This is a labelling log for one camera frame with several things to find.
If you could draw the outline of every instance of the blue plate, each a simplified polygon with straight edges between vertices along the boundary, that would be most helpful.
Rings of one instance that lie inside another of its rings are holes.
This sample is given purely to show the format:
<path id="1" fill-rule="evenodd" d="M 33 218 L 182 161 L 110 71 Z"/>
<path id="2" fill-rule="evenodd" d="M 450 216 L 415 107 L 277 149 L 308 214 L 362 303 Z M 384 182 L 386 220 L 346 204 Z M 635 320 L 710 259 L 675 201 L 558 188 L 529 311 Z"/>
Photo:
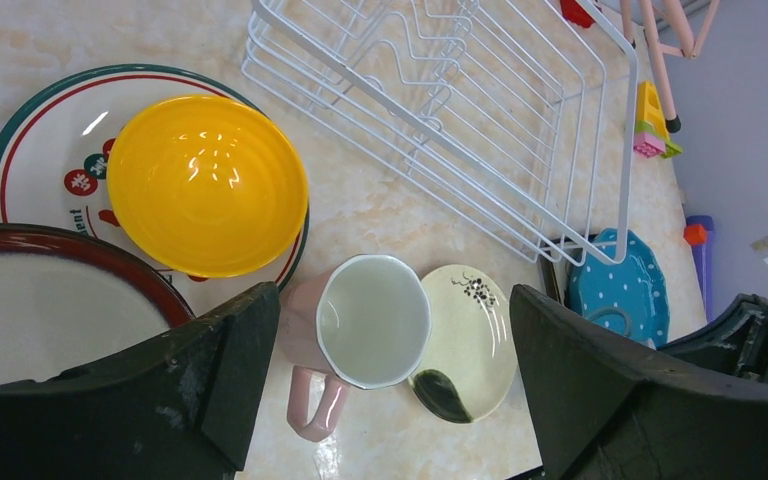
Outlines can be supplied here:
<path id="1" fill-rule="evenodd" d="M 593 243 L 615 241 L 617 231 L 602 231 Z M 609 257 L 616 247 L 600 247 Z M 588 255 L 584 264 L 574 267 L 569 276 L 570 308 L 620 335 L 655 347 L 667 342 L 670 307 L 664 274 L 652 250 L 631 230 L 625 260 L 605 265 Z"/>

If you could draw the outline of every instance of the bowl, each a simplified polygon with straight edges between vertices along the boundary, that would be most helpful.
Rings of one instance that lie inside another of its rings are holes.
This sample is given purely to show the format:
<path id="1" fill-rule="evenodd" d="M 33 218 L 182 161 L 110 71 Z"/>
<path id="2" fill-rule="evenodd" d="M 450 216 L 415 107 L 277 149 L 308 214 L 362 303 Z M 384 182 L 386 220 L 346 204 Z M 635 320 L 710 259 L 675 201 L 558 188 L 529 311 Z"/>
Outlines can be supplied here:
<path id="1" fill-rule="evenodd" d="M 125 125 L 107 188 L 129 237 L 158 262 L 200 277 L 251 273 L 298 235 L 304 166 L 260 112 L 210 95 L 152 105 Z"/>
<path id="2" fill-rule="evenodd" d="M 163 277 L 118 247 L 0 224 L 0 385 L 48 380 L 192 318 Z"/>

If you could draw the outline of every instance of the black ant print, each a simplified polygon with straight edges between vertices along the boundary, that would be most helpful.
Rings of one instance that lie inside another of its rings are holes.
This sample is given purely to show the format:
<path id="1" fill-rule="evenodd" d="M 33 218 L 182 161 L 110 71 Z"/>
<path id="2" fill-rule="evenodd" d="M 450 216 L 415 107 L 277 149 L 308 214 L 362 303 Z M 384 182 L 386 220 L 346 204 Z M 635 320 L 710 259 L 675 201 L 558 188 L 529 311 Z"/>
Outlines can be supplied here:
<path id="1" fill-rule="evenodd" d="M 451 281 L 452 285 L 464 287 L 464 295 L 471 297 L 478 304 L 483 304 L 485 308 L 492 308 L 498 305 L 496 296 L 490 293 L 490 288 L 480 278 L 469 278 L 466 276 L 466 273 L 461 275 L 464 278 L 462 281 L 455 280 L 454 278 Z"/>

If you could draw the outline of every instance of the small dish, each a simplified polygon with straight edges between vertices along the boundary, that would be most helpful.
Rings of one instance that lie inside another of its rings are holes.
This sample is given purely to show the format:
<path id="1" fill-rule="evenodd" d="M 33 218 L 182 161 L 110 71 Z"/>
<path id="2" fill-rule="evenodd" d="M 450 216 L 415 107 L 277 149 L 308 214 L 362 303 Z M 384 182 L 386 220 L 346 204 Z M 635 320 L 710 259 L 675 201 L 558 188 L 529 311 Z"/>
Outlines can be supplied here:
<path id="1" fill-rule="evenodd" d="M 516 373 L 508 300 L 487 275 L 446 265 L 422 279 L 431 304 L 431 338 L 408 378 L 434 415 L 472 423 L 505 399 Z"/>
<path id="2" fill-rule="evenodd" d="M 603 230 L 594 243 L 615 241 L 614 228 Z M 614 255 L 613 245 L 602 247 Z M 632 340 L 660 347 L 666 343 L 670 327 L 670 307 L 664 274 L 652 250 L 628 232 L 625 260 L 605 265 L 588 256 L 569 275 L 570 308 L 590 320 Z"/>
<path id="3" fill-rule="evenodd" d="M 267 265 L 307 213 L 307 176 L 290 141 L 260 112 L 213 95 L 140 112 L 113 145 L 107 177 L 113 212 L 134 243 L 200 277 Z"/>
<path id="4" fill-rule="evenodd" d="M 157 270 L 196 315 L 260 282 L 285 287 L 304 252 L 308 222 L 269 265 L 248 275 L 206 279 L 146 255 L 113 214 L 105 182 L 116 136 L 144 108 L 186 94 L 225 96 L 257 108 L 216 80 L 149 64 L 94 68 L 35 94 L 0 133 L 0 223 L 59 227 L 116 245 Z"/>

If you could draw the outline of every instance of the pink toy block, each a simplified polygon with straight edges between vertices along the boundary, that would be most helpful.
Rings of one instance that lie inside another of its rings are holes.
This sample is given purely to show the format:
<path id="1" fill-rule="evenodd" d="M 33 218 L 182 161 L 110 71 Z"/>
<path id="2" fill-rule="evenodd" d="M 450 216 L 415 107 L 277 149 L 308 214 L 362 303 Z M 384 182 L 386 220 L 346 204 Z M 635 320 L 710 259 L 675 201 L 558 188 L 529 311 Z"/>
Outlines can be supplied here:
<path id="1" fill-rule="evenodd" d="M 652 158 L 666 152 L 667 145 L 649 132 L 637 132 L 634 134 L 634 151 L 646 158 Z"/>

